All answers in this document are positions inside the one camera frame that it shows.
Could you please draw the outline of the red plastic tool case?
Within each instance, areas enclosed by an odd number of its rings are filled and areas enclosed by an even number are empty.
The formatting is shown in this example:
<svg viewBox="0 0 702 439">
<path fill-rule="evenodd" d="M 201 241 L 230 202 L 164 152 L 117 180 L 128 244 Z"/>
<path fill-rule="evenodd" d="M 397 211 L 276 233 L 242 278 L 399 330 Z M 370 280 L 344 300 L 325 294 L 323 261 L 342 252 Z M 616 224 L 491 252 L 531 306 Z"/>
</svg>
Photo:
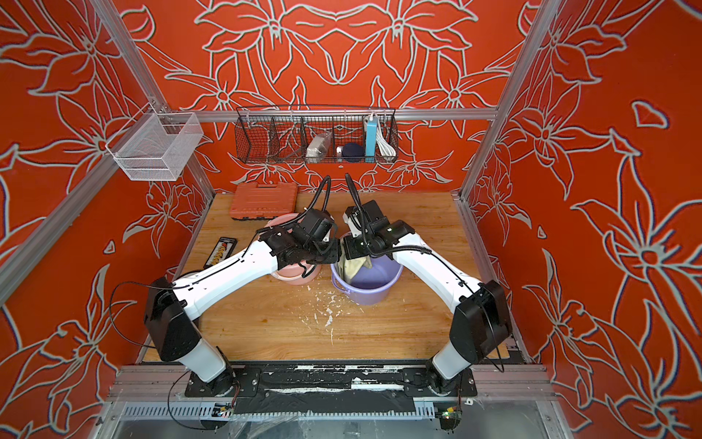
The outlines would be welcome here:
<svg viewBox="0 0 702 439">
<path fill-rule="evenodd" d="M 297 193 L 296 183 L 242 183 L 234 192 L 230 217 L 238 221 L 271 220 L 294 212 Z"/>
</svg>

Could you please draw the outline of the grey wrapped package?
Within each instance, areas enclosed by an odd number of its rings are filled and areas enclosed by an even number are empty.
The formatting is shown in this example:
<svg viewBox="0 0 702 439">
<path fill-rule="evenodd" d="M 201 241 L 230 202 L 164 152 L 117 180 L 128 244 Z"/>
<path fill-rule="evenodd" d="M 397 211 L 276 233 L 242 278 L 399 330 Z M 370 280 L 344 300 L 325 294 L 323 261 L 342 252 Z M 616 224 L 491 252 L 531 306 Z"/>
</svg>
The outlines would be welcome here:
<svg viewBox="0 0 702 439">
<path fill-rule="evenodd" d="M 316 135 L 309 146 L 307 146 L 305 161 L 312 164 L 321 163 L 327 157 L 332 142 L 333 135 L 331 133 Z"/>
</svg>

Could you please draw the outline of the white mesh wall basket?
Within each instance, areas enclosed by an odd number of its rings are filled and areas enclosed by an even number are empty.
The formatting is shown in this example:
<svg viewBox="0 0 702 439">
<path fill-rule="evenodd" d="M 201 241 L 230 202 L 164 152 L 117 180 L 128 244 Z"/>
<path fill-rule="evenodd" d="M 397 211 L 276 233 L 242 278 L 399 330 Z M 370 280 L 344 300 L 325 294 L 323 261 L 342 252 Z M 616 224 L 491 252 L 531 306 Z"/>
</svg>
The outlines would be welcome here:
<svg viewBox="0 0 702 439">
<path fill-rule="evenodd" d="M 175 122 L 147 113 L 107 151 L 131 181 L 172 182 L 179 179 L 202 137 L 195 113 Z"/>
</svg>

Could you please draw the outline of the dark blue round object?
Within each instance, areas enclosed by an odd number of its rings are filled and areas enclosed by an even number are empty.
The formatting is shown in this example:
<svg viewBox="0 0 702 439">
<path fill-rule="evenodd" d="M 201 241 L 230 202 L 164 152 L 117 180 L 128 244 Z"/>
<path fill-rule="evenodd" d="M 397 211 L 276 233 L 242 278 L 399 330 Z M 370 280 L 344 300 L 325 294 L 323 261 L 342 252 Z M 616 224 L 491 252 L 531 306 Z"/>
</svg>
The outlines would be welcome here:
<svg viewBox="0 0 702 439">
<path fill-rule="evenodd" d="M 360 163 L 365 160 L 365 147 L 358 143 L 347 143 L 341 149 L 341 157 L 349 163 Z"/>
</svg>

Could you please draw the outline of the purple plastic bucket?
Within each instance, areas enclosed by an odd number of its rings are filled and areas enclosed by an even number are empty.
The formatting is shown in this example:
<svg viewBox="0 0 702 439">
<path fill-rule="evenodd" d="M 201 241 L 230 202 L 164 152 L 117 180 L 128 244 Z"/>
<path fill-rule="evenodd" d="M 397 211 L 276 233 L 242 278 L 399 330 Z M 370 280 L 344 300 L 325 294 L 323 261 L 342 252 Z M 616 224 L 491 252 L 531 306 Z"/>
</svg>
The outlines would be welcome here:
<svg viewBox="0 0 702 439">
<path fill-rule="evenodd" d="M 376 305 L 383 301 L 399 281 L 402 272 L 403 267 L 388 256 L 372 258 L 371 267 L 361 267 L 347 283 L 338 264 L 331 265 L 334 287 L 358 305 Z"/>
</svg>

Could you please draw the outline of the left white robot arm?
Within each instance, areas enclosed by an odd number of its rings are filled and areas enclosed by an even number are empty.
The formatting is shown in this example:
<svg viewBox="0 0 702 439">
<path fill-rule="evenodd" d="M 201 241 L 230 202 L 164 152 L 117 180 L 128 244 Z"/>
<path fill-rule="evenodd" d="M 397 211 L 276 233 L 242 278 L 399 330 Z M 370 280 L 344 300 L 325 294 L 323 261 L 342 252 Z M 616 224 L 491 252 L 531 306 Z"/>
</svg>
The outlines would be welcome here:
<svg viewBox="0 0 702 439">
<path fill-rule="evenodd" d="M 209 344 L 195 325 L 205 311 L 245 285 L 288 266 L 311 276 L 321 265 L 337 263 L 340 243 L 336 223 L 327 211 L 331 177 L 324 177 L 307 208 L 284 223 L 256 230 L 238 254 L 169 283 L 153 282 L 148 289 L 144 325 L 159 358 L 176 361 L 223 395 L 235 386 L 229 360 Z"/>
</svg>

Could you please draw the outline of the yellow cloth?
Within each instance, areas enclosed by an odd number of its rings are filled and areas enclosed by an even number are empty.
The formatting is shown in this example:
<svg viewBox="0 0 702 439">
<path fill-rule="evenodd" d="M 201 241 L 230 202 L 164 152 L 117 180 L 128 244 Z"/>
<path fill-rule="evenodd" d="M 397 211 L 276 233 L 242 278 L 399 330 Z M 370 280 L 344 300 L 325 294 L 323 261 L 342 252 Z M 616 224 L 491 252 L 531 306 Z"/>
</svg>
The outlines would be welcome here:
<svg viewBox="0 0 702 439">
<path fill-rule="evenodd" d="M 368 255 L 350 258 L 350 253 L 343 243 L 340 243 L 340 258 L 336 263 L 336 270 L 339 276 L 347 284 L 351 284 L 362 268 L 371 269 L 372 260 Z"/>
</svg>

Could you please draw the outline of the pink plastic bucket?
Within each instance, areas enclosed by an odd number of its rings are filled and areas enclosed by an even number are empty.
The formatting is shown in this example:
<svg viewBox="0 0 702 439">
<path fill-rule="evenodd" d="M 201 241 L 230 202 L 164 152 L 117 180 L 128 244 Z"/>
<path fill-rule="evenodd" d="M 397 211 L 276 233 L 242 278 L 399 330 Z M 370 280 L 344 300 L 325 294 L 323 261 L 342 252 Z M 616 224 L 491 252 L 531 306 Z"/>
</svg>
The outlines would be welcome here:
<svg viewBox="0 0 702 439">
<path fill-rule="evenodd" d="M 287 213 L 270 220 L 266 226 L 273 227 L 281 225 L 297 216 L 296 213 Z M 272 277 L 288 285 L 310 284 L 322 271 L 321 265 L 313 265 L 302 261 L 299 264 L 291 264 L 272 273 Z"/>
</svg>

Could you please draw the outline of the black snack packet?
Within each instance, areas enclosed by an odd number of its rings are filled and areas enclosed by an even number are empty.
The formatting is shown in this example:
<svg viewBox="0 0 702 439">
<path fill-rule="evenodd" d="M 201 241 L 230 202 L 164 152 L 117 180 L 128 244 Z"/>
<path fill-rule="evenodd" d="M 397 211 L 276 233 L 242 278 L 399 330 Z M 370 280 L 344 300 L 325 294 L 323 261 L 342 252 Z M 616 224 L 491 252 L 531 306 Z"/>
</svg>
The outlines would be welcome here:
<svg viewBox="0 0 702 439">
<path fill-rule="evenodd" d="M 212 252 L 208 256 L 206 263 L 204 263 L 203 268 L 208 269 L 230 258 L 237 244 L 238 240 L 236 238 L 220 237 L 217 243 L 215 244 Z"/>
</svg>

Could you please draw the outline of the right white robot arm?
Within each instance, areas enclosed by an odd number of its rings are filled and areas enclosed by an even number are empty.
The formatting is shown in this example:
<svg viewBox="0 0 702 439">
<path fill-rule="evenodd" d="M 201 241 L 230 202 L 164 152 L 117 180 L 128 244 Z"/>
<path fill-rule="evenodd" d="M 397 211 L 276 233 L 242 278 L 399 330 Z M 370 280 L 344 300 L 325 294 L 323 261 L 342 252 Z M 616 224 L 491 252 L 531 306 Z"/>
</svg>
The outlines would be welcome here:
<svg viewBox="0 0 702 439">
<path fill-rule="evenodd" d="M 513 334 L 505 289 L 459 270 L 405 221 L 390 222 L 376 201 L 363 204 L 351 175 L 345 179 L 354 205 L 344 214 L 350 234 L 341 241 L 343 261 L 389 257 L 428 285 L 453 314 L 449 341 L 426 366 L 429 387 L 447 393 L 462 372 Z"/>
</svg>

